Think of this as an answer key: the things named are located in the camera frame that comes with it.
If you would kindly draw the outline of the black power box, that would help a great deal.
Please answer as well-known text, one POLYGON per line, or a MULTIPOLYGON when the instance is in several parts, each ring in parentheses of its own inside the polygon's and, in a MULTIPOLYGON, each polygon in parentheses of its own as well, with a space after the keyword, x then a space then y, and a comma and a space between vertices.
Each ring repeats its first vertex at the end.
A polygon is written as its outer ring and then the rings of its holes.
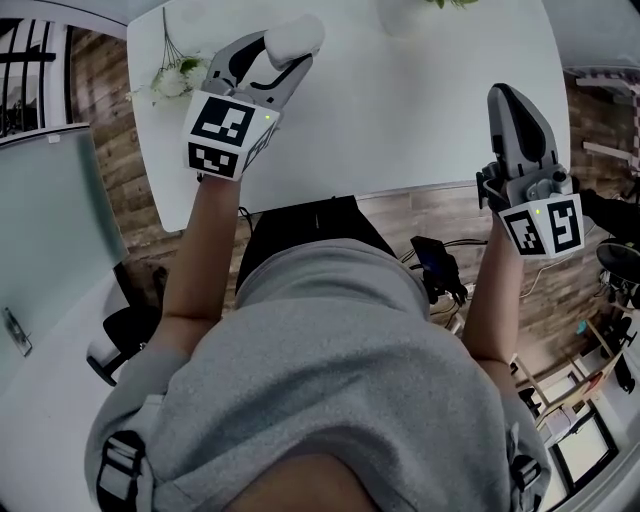
POLYGON ((423 271, 422 281, 430 303, 436 304, 441 296, 449 293, 457 306, 463 306, 468 291, 460 281, 455 258, 444 244, 422 236, 412 237, 410 242, 423 271))

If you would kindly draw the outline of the person's right forearm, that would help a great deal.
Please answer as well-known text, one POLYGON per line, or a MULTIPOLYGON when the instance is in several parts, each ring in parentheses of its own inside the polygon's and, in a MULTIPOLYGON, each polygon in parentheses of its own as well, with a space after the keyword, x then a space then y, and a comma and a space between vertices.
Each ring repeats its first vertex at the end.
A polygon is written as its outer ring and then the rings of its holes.
POLYGON ((516 352, 524 260, 493 219, 462 341, 477 361, 508 365, 516 352))

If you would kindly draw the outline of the white vase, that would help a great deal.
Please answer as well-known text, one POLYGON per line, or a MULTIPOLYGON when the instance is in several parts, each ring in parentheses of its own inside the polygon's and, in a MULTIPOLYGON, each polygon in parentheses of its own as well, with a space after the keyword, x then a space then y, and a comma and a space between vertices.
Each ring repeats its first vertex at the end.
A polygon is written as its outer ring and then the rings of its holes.
POLYGON ((425 0, 376 0, 382 28, 392 37, 408 38, 419 31, 429 4, 425 0))

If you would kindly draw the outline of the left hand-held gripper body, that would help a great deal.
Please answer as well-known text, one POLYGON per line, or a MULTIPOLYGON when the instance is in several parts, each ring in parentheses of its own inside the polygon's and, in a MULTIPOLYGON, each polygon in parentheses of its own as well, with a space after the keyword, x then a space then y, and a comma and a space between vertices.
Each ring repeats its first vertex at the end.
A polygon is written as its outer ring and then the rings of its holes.
POLYGON ((284 88, 222 78, 202 83, 187 111, 187 168, 238 181, 269 145, 284 108, 284 88))

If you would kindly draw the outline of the white artificial flower sprig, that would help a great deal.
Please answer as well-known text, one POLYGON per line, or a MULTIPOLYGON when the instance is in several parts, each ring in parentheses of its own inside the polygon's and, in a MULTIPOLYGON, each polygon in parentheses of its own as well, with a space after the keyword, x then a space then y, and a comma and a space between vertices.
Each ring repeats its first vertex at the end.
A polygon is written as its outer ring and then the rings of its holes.
POLYGON ((201 88, 212 60, 204 58, 198 52, 194 55, 183 54, 172 41, 166 17, 162 8, 163 58, 153 80, 127 93, 127 100, 146 97, 153 106, 164 100, 190 97, 201 88))

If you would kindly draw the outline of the small metal bracket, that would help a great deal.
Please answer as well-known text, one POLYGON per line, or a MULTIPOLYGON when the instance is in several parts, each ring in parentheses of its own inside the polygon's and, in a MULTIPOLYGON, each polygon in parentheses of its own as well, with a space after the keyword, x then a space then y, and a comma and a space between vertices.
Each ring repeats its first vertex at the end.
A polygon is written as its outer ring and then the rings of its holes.
POLYGON ((7 307, 2 309, 2 317, 5 329, 14 341, 20 353, 27 357, 32 351, 32 344, 29 340, 29 335, 25 333, 17 319, 12 314, 11 310, 7 307))

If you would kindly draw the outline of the pink checkered tablecloth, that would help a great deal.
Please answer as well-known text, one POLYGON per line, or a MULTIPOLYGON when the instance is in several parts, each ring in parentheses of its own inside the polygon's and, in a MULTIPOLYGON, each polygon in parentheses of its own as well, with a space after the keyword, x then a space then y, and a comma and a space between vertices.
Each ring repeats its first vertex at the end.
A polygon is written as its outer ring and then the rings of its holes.
POLYGON ((640 173, 640 84, 636 84, 633 89, 634 99, 634 139, 631 156, 631 166, 640 173))

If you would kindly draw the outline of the black metal railing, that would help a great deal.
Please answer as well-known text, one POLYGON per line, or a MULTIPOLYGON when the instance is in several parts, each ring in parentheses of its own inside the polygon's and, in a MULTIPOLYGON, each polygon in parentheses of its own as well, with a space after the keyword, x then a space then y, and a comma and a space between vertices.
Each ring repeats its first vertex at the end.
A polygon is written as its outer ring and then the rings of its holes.
POLYGON ((0 18, 0 138, 72 121, 71 35, 64 24, 0 18))

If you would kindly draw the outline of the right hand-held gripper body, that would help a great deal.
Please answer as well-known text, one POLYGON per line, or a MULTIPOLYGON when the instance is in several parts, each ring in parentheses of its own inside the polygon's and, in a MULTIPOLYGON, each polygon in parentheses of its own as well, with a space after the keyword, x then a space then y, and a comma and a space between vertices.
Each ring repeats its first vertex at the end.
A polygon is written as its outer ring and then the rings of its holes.
POLYGON ((525 259, 553 259, 584 247, 580 196, 560 164, 507 180, 496 162, 476 174, 479 206, 500 219, 525 259))

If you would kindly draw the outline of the frosted glass partition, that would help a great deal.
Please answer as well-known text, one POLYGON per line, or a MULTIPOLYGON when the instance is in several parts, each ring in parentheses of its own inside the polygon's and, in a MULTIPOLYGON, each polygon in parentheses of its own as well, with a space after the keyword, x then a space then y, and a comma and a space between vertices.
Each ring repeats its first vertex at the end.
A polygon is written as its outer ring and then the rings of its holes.
POLYGON ((0 139, 0 351, 4 307, 34 346, 126 253, 87 124, 0 139))

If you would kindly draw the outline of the person's black trousers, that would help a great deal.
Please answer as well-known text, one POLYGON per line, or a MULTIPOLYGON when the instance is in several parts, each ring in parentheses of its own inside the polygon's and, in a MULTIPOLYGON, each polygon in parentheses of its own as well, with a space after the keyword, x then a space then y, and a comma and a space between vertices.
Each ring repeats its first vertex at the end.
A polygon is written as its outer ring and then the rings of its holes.
POLYGON ((242 306, 360 299, 405 276, 391 247, 347 196, 264 212, 245 248, 235 296, 242 306))

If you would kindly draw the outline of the black chair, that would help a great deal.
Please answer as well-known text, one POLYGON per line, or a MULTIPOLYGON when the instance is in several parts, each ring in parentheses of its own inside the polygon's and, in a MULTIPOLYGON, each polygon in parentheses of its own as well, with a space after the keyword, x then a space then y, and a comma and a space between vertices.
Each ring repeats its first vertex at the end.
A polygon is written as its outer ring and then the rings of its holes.
POLYGON ((114 375, 137 353, 145 348, 161 318, 161 311, 154 306, 128 306, 102 323, 107 341, 93 341, 86 352, 86 362, 98 377, 111 387, 117 380, 114 375))
POLYGON ((592 189, 580 193, 583 214, 613 235, 640 243, 640 207, 617 199, 605 199, 592 189))

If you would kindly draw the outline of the person's grey t-shirt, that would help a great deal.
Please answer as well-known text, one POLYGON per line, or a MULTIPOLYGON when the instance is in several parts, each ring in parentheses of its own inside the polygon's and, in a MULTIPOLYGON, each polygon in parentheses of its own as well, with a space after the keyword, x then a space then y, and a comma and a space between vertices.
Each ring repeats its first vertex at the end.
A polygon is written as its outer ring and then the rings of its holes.
POLYGON ((219 512, 274 464, 325 454, 382 512, 538 512, 550 469, 531 413, 401 269, 368 298, 237 298, 192 354, 147 345, 89 434, 92 499, 219 512))

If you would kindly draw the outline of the person's left forearm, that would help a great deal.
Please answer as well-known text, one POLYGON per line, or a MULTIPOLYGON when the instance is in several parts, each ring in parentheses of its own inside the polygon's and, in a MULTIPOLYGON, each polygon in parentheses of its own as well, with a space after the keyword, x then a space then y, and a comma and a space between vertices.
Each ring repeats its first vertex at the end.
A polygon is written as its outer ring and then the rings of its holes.
POLYGON ((164 293, 163 315, 215 323, 221 318, 238 222, 240 183, 200 182, 164 293))

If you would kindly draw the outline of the checkered cloth table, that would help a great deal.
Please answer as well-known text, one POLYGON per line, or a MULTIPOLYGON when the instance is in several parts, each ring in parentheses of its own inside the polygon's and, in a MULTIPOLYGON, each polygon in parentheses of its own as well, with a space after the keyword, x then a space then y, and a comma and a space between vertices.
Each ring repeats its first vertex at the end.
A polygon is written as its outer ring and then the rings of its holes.
MULTIPOLYGON (((633 87, 636 84, 640 84, 640 78, 632 78, 628 74, 623 73, 615 73, 615 72, 602 72, 602 73, 590 73, 585 75, 582 78, 578 78, 576 80, 576 84, 578 86, 584 87, 600 87, 600 88, 611 88, 617 90, 619 92, 628 93, 630 95, 633 107, 633 99, 634 93, 632 91, 633 87)), ((632 166, 631 166, 631 156, 632 149, 630 152, 625 152, 620 149, 614 149, 607 146, 603 146, 596 143, 591 143, 584 141, 582 143, 582 147, 589 152, 611 156, 620 160, 624 160, 630 167, 631 171, 635 174, 640 175, 632 166)))

